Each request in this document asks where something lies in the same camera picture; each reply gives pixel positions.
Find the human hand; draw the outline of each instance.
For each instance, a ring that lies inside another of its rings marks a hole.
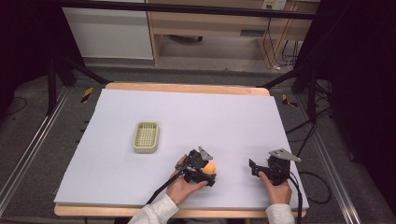
[[[291,188],[288,184],[288,181],[283,182],[278,186],[274,186],[271,180],[268,179],[267,175],[260,171],[259,176],[262,179],[262,183],[268,191],[268,195],[270,198],[270,203],[290,203],[291,199]]]
[[[183,161],[186,159],[186,155],[183,156],[177,164],[181,165],[183,164]],[[172,176],[176,175],[178,173],[178,170],[175,170],[170,178]],[[179,205],[183,203],[192,193],[194,193],[196,190],[203,188],[205,185],[207,185],[207,181],[202,181],[198,184],[191,185],[184,180],[183,176],[180,175],[174,182],[172,182],[169,186],[168,189],[166,190],[166,194],[172,199],[172,201],[176,204]]]

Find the white surface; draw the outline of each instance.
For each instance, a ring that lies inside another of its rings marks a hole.
[[[120,2],[144,3],[144,0]],[[83,57],[153,58],[148,18],[144,11],[65,7],[64,15]]]
[[[141,120],[159,123],[153,154],[134,152],[134,127]],[[102,91],[55,202],[143,205],[173,173],[176,162],[198,146],[214,157],[216,183],[192,194],[181,207],[269,205],[248,159],[266,166],[269,151],[290,150],[273,97],[116,90]],[[291,170],[298,177],[294,162]],[[297,207],[296,189],[291,206]]]

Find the sleeve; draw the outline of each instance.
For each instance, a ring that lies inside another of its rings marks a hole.
[[[163,224],[177,211],[177,205],[167,194],[164,194],[158,202],[144,206],[128,224]]]
[[[270,224],[294,224],[294,216],[291,213],[290,205],[285,203],[275,203],[269,206],[265,212]]]

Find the gray floor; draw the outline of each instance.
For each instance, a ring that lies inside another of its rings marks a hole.
[[[256,86],[266,83],[287,72],[291,66],[280,70],[268,69],[262,61],[257,43],[250,39],[209,38],[203,42],[195,39],[168,36],[163,41],[162,57],[154,66],[135,61],[89,61],[92,71],[119,81],[195,83],[215,85]],[[82,218],[56,217],[53,214],[53,190],[59,186],[67,164],[73,156],[78,140],[83,135],[87,120],[90,119],[95,102],[103,86],[89,78],[77,75],[78,84],[70,90],[67,101],[56,122],[51,127],[27,169],[20,186],[16,189],[7,208],[2,212],[3,221],[14,220],[31,223],[83,223]],[[292,80],[271,89],[282,118],[285,130],[305,121],[304,104],[298,107],[282,104],[282,94],[290,93]],[[24,150],[28,147],[35,131],[45,117],[47,103],[47,82],[44,77],[22,84],[15,95],[27,101],[26,107],[18,113],[0,119],[0,186],[4,186]],[[87,87],[94,91],[87,104],[79,101]],[[24,105],[16,98],[9,112]],[[328,106],[326,101],[318,104],[318,111]],[[308,127],[288,135],[290,141],[305,138]],[[348,196],[355,206],[361,223],[396,223],[375,183],[359,163],[350,162],[347,146],[337,126],[329,115],[318,120],[317,133],[321,137],[335,169],[340,175]],[[297,152],[301,142],[291,142],[290,147]],[[327,182],[326,170],[318,155],[318,144],[311,137],[301,154],[304,162],[298,164],[299,171],[313,172]],[[309,175],[302,175],[304,188],[312,199],[323,201],[328,191],[320,181]],[[90,218],[89,223],[111,223],[111,218]],[[254,219],[253,223],[266,223]],[[310,203],[303,223],[346,223],[340,208],[340,201],[332,196],[326,204]]]

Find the small basket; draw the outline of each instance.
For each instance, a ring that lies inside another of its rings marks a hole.
[[[159,126],[157,122],[139,122],[134,131],[134,151],[149,154],[157,151]]]

